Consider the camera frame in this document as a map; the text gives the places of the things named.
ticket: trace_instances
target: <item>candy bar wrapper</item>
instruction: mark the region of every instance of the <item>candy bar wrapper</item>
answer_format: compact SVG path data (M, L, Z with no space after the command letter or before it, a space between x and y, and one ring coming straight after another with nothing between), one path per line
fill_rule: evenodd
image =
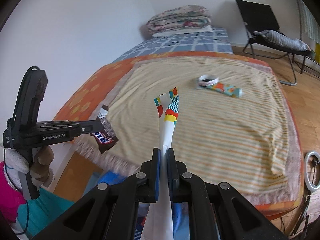
M101 153L104 153L105 151L109 150L119 141L118 138L116 137L115 131L113 130L110 122L106 118L108 114L108 110L109 110L108 106L103 105L101 107L99 114L97 116L97 119L99 119L100 122L102 123L103 129L100 132L90 134L96 139L96 142L98 144L98 147Z
M206 86L205 88L220 92L222 94L225 94L233 98L239 98L242 96L241 88L232 86L230 84L225 85L221 82L215 83L214 85L211 85L211 86Z
M160 182L159 199L151 203L142 230L141 240L173 240L172 210L167 176L167 149L171 148L172 135L179 114L177 88L154 99L159 113Z

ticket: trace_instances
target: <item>chair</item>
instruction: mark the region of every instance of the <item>chair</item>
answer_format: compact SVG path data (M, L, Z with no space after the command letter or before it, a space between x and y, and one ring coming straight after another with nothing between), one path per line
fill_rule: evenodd
M279 82L284 85L295 86L297 84L297 78L296 78L296 74L294 72L292 59L290 58L289 54L303 56L304 57L303 64L304 64L306 56L308 56L310 54L310 51L296 51L296 50L291 50L291 49L284 48L281 46L277 46L277 45L271 44L271 43L267 42L266 40L264 40L261 35L254 34L254 32L261 32L264 30L273 30L273 31L281 33L280 26L278 24L278 21L274 15L270 5L254 3L254 2L247 2L247 1L242 1L242 0L236 0L236 3L237 3L238 8L240 10L242 20L244 22L244 25L246 28L246 33L248 36L248 42L247 42L246 46L244 47L243 52L245 54L252 55L253 58L255 58L255 56L261 56L261 57L267 57L267 58L271 58L271 59L281 59L285 56L288 56L289 62L291 65L291 69L293 72L293 76L294 76L294 82L287 82L287 81L283 81L283 80L279 80ZM280 57L271 57L271 56L255 54L254 50L253 50L253 46L252 46L255 43L272 48L272 49L276 49L276 50L285 52L285 54ZM251 51L252 51L251 53L245 51L249 45L251 47Z

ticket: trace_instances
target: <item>person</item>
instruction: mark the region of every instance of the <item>person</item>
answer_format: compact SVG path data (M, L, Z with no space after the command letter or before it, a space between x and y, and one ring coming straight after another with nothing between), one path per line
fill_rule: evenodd
M29 167L28 162L15 150L6 149L5 163L0 163L0 211L9 224L17 220L24 229L28 227L26 236L30 239L36 235L74 202L60 198L47 191L43 187L49 187L54 180L50 164L54 154L49 146L42 147L34 157L34 163ZM28 173L32 177L32 183L40 187L40 196L27 201L22 196L22 187L19 180L19 172Z

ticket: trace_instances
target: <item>wooden floor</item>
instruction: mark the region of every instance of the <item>wooden floor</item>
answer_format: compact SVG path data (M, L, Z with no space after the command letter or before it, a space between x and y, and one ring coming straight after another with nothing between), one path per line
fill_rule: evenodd
M235 47L233 49L235 54L244 55L240 52L239 48ZM257 58L266 61L279 79L287 81L293 80L292 71L287 59L274 60L265 57ZM320 152L320 79L308 73L303 73L303 75L299 74L297 72L299 70L297 66L295 66L295 69L298 84L295 87L286 85L282 85L282 87L297 123L302 151L304 153L310 150ZM85 186L94 171L101 172L95 164L92 164L78 154L74 154L61 176L54 193L69 200L78 200L82 196ZM308 213L312 213L313 210L316 209L320 210L320 193L313 194L312 200L313 202L310 205ZM301 209L297 208L283 216L286 235L291 233L300 212ZM319 215L314 212L312 214L313 217ZM281 231L284 231L280 219L273 220L272 222Z

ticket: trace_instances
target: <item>blue plaid bed sheet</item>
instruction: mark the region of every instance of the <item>blue plaid bed sheet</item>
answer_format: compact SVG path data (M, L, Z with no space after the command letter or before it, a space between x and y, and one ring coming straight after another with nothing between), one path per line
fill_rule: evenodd
M177 34L144 41L115 60L174 51L213 51L233 54L224 28L213 32Z

